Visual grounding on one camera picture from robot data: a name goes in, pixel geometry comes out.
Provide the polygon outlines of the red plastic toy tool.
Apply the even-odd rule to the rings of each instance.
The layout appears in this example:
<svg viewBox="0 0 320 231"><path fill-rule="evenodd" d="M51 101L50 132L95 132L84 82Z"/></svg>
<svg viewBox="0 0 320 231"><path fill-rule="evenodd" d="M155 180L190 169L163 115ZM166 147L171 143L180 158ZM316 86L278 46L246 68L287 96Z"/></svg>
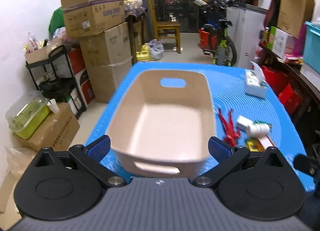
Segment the red plastic toy tool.
<svg viewBox="0 0 320 231"><path fill-rule="evenodd" d="M222 123L223 130L225 133L225 137L223 141L228 145L230 145L231 147L235 147L238 143L238 139L241 137L241 132L239 129L237 130L234 129L233 117L232 117L233 110L230 109L228 111L228 121L225 120L225 118L223 117L221 108L219 108L218 111L219 111L219 119Z"/></svg>

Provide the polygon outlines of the red patterned paper box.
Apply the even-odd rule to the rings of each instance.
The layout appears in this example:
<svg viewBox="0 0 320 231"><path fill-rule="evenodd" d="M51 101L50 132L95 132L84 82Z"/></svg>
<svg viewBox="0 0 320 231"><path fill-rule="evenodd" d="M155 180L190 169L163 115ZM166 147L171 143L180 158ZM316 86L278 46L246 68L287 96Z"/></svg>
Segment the red patterned paper box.
<svg viewBox="0 0 320 231"><path fill-rule="evenodd" d="M258 140L259 149L262 151L265 151L269 147L276 147L276 145L274 144L274 142L269 136L264 136L264 137L258 138L257 140Z"/></svg>

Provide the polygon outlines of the small white box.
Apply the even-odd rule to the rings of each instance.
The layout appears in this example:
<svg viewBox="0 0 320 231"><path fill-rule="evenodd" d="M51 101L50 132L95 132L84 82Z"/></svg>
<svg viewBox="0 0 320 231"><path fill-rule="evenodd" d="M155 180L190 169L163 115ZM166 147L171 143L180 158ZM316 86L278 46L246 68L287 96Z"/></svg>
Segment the small white box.
<svg viewBox="0 0 320 231"><path fill-rule="evenodd" d="M245 131L252 124L253 124L252 120L246 117L243 117L242 115L240 115L236 120L236 127L242 131Z"/></svg>

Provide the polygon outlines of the white plastic bottle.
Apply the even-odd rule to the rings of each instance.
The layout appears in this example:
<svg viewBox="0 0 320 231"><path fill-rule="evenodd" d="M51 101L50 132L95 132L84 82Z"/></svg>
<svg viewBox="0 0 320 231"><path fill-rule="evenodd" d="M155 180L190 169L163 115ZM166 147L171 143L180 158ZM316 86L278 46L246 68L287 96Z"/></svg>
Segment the white plastic bottle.
<svg viewBox="0 0 320 231"><path fill-rule="evenodd" d="M270 132L270 126L266 123L250 124L246 129L246 135L249 138L266 137Z"/></svg>

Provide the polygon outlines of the green bottle gold cap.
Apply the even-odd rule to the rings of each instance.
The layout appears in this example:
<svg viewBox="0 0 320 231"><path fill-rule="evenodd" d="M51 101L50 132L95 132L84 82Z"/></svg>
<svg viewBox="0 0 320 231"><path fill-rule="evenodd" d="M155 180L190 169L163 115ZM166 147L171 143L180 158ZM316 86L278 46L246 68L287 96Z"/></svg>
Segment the green bottle gold cap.
<svg viewBox="0 0 320 231"><path fill-rule="evenodd" d="M253 122L253 124L267 124L269 128L272 128L272 127L273 127L272 124L267 123L267 122L265 122L265 121L261 121L261 120L255 120L255 121Z"/></svg>

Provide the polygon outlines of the beige plastic storage bin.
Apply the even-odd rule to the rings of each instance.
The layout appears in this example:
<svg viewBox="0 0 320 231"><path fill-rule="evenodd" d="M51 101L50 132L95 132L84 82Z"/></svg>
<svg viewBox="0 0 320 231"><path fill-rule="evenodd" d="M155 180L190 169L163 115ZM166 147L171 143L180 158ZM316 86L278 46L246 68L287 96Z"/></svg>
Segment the beige plastic storage bin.
<svg viewBox="0 0 320 231"><path fill-rule="evenodd" d="M207 78L187 70L142 72L121 98L106 133L127 172L195 179L216 134Z"/></svg>

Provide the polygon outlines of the yellow toy tool red knob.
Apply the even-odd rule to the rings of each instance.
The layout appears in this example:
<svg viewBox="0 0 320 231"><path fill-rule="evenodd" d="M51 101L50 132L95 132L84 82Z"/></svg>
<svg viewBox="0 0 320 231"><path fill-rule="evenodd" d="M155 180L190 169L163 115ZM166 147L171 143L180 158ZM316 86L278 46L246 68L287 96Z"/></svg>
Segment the yellow toy tool red knob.
<svg viewBox="0 0 320 231"><path fill-rule="evenodd" d="M259 146L251 139L246 140L246 148L248 148L251 152L261 152Z"/></svg>

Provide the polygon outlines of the blue silicone table mat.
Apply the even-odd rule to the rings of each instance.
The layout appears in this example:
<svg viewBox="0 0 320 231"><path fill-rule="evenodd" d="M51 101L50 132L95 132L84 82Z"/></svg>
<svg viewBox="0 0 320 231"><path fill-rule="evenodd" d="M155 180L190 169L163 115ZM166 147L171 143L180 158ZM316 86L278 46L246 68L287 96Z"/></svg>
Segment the blue silicone table mat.
<svg viewBox="0 0 320 231"><path fill-rule="evenodd" d="M215 115L218 111L227 114L233 110L233 119L243 116L250 120L267 122L272 125L270 138L284 155L290 165L297 154L305 154L305 148L284 106L271 88L265 98L245 93L245 70L236 67L202 65L195 63L137 63L128 72L120 86L107 104L86 143L90 144L105 134L112 116L127 89L142 72L155 69L190 70L199 72L207 78Z"/></svg>

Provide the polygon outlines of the white tissue box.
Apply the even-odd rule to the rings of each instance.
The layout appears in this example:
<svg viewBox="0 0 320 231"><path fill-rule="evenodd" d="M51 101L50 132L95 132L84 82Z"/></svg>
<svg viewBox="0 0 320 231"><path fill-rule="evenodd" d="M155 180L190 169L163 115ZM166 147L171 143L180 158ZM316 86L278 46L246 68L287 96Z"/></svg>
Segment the white tissue box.
<svg viewBox="0 0 320 231"><path fill-rule="evenodd" d="M245 70L245 93L259 98L265 98L267 93L267 83L263 70L260 66L251 61L253 69Z"/></svg>

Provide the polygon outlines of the green lidded food container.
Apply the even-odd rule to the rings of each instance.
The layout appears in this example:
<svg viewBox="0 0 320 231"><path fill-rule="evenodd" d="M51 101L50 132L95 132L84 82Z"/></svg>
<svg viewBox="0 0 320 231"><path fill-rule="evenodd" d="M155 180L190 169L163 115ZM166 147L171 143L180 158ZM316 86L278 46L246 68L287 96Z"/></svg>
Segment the green lidded food container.
<svg viewBox="0 0 320 231"><path fill-rule="evenodd" d="M51 112L47 102L40 91L21 96L5 114L9 129L20 138L29 139Z"/></svg>

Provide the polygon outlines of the black metal shelf cart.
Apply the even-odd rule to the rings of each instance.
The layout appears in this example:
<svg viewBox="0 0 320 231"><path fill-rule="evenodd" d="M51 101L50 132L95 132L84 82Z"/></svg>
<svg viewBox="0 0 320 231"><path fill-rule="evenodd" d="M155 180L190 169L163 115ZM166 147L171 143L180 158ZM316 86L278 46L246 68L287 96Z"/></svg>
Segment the black metal shelf cart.
<svg viewBox="0 0 320 231"><path fill-rule="evenodd" d="M58 59L65 59L65 65L69 72L67 76L60 75L55 63ZM86 111L84 98L81 96L80 88L76 82L67 48L63 44L51 50L48 59L35 63L26 62L25 67L29 71L36 89L44 97L67 103L77 119Z"/></svg>

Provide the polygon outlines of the yellow plastic jug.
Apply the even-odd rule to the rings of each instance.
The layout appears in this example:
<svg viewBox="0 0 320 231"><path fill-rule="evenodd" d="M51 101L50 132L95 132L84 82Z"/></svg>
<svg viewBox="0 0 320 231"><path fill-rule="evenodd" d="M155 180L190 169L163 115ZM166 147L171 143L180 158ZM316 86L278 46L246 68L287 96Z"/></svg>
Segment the yellow plastic jug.
<svg viewBox="0 0 320 231"><path fill-rule="evenodd" d="M147 43L142 45L141 50L139 52L136 52L136 59L138 62L150 61L149 46Z"/></svg>

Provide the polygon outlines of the red bucket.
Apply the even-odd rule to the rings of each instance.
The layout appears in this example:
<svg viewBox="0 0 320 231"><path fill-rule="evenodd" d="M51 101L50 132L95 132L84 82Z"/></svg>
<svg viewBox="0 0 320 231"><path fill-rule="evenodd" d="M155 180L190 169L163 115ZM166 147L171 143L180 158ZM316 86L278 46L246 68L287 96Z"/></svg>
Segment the red bucket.
<svg viewBox="0 0 320 231"><path fill-rule="evenodd" d="M212 34L210 36L210 33L205 31L204 29L199 29L199 37L200 37L200 48L202 50L211 50L215 49L217 45L217 35Z"/></svg>

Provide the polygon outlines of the white chest freezer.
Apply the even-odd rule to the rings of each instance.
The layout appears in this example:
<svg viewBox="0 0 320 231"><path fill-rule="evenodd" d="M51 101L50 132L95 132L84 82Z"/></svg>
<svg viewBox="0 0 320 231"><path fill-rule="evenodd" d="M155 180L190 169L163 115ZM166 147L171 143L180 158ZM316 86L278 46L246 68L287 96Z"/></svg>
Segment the white chest freezer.
<svg viewBox="0 0 320 231"><path fill-rule="evenodd" d="M228 28L228 36L237 51L236 66L250 68L254 60L259 42L260 31L264 30L267 10L249 4L241 4L227 9L227 18L232 26Z"/></svg>

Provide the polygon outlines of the open top cardboard box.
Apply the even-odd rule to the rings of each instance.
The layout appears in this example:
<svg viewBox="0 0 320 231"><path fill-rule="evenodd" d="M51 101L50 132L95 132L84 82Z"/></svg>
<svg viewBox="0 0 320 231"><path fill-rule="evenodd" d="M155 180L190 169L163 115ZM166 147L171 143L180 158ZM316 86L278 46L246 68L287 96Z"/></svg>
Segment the open top cardboard box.
<svg viewBox="0 0 320 231"><path fill-rule="evenodd" d="M60 0L68 37L94 36L125 21L124 0Z"/></svg>

